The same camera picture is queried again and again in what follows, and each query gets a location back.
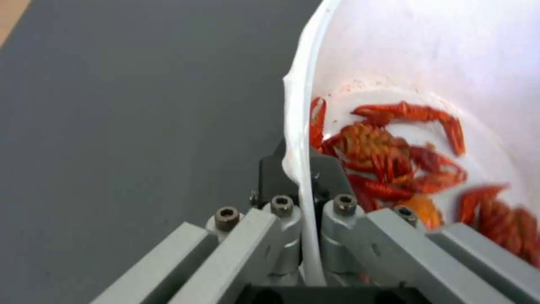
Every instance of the aluminum part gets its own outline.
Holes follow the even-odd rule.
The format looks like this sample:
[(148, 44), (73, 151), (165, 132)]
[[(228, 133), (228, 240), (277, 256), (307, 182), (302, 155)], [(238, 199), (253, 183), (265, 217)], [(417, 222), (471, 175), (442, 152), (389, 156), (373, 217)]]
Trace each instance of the aluminum part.
[(234, 303), (247, 284), (267, 279), (282, 237), (276, 216), (252, 208), (169, 303)]
[(206, 230), (183, 223), (91, 303), (166, 303), (217, 245)]
[[(323, 208), (321, 232), (334, 242), (332, 247), (321, 240), (326, 270), (332, 271), (330, 265), (345, 275), (357, 272), (344, 254), (348, 251), (372, 281), (382, 286), (407, 284), (433, 303), (511, 303), (392, 210), (342, 216), (334, 205), (328, 202)], [(342, 259), (347, 263), (339, 264)]]
[(540, 303), (540, 271), (462, 223), (427, 237), (516, 303)]
[[(271, 204), (266, 204), (263, 212), (273, 213)], [(280, 255), (272, 268), (272, 276), (291, 276), (298, 272), (300, 260), (300, 235), (302, 232), (302, 212), (298, 206), (291, 209), (291, 215), (279, 218), (281, 233), (283, 235), (283, 247)], [(289, 283), (291, 280), (279, 280), (273, 278), (272, 281)]]

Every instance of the gray metal bar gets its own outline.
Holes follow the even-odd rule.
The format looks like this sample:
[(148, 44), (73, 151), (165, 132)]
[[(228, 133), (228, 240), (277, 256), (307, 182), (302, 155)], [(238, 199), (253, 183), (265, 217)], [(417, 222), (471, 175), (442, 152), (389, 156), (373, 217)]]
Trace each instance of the gray metal bar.
[(342, 216), (328, 202), (323, 214), (326, 235), (383, 286), (414, 286), (433, 303), (511, 303), (390, 209)]
[(540, 272), (464, 224), (427, 237), (516, 303), (540, 303)]
[(210, 255), (217, 243), (217, 238), (206, 230), (183, 223), (92, 304), (166, 302)]
[(170, 303), (233, 303), (246, 284), (263, 282), (283, 244), (278, 218), (251, 209)]

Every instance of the screw head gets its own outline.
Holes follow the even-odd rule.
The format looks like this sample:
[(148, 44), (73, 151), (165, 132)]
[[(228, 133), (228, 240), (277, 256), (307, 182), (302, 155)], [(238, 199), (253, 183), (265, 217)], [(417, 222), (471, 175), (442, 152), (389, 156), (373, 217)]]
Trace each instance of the screw head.
[(231, 231), (238, 221), (240, 221), (240, 213), (234, 207), (219, 208), (214, 215), (215, 227), (223, 232)]
[(343, 216), (351, 216), (356, 212), (356, 199), (348, 194), (338, 194), (334, 198), (334, 211)]
[(416, 216), (416, 213), (412, 211), (410, 208), (402, 205), (397, 205), (392, 208), (392, 210), (399, 215), (402, 219), (404, 219), (406, 222), (411, 224), (413, 227), (416, 227), (416, 222), (418, 221), (418, 217)]
[(287, 195), (276, 195), (270, 201), (270, 210), (277, 217), (288, 217), (293, 214), (293, 199)]

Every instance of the gray floor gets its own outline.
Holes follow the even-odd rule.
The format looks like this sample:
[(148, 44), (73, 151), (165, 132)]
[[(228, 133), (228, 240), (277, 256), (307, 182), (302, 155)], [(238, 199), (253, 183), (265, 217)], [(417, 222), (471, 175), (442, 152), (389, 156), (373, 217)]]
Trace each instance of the gray floor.
[(34, 1), (0, 50), (0, 302), (88, 302), (247, 209), (319, 1)]

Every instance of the wooden floor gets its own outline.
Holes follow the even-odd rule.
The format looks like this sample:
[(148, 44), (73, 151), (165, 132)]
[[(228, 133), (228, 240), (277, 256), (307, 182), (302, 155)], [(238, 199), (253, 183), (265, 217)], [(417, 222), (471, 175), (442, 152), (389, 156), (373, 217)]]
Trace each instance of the wooden floor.
[(0, 47), (28, 6), (30, 0), (0, 0)]

